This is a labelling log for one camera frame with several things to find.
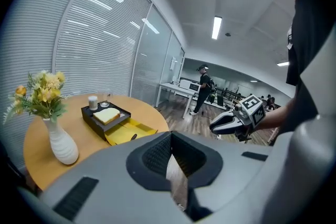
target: ceiling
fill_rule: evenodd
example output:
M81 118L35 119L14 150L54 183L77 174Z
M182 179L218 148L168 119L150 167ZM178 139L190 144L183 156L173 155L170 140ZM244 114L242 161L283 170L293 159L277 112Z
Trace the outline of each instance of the ceiling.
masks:
M267 81L271 77L273 81L275 78L285 82L287 67L279 68L276 64L287 61L287 31L295 13L295 0L168 1L181 22L191 51L222 55L223 63L215 64L229 68L233 67L227 66L225 59L235 60L234 69L269 84L274 84ZM217 40L211 39L214 16L223 18Z

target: small jar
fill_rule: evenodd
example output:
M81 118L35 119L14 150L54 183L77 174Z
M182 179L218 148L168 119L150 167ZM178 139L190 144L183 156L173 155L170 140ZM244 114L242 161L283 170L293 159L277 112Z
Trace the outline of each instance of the small jar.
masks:
M98 109L98 97L97 96L89 96L89 108L90 110Z

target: black pants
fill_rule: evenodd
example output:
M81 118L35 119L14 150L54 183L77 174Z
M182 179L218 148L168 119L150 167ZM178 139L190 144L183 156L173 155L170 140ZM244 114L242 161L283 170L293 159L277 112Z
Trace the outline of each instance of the black pants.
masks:
M201 108L202 104L204 103L204 101L207 99L207 97L209 96L210 92L208 91L200 91L200 93L198 94L198 99L197 99L197 105L194 109L194 112L197 113L199 111L199 109Z

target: round wooden table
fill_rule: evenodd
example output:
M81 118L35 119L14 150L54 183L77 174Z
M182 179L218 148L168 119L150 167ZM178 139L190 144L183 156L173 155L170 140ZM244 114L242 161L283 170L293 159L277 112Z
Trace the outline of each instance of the round wooden table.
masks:
M30 176L40 189L46 189L67 170L91 154L110 146L82 118L81 108L88 105L90 95L94 94L77 95L64 100L67 112L58 119L78 146L79 158L72 165L65 165L56 159L51 151L47 128L40 117L35 117L29 125L24 142L24 159ZM131 112L133 119L157 129L157 132L169 131L164 117L147 103L121 95L114 95L109 101Z

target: white vase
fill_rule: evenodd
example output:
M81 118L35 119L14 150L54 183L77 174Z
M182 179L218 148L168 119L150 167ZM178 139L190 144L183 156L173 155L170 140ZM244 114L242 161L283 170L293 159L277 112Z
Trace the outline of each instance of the white vase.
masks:
M78 159L78 148L72 137L57 122L43 119L47 126L50 146L55 157L64 164L73 164Z

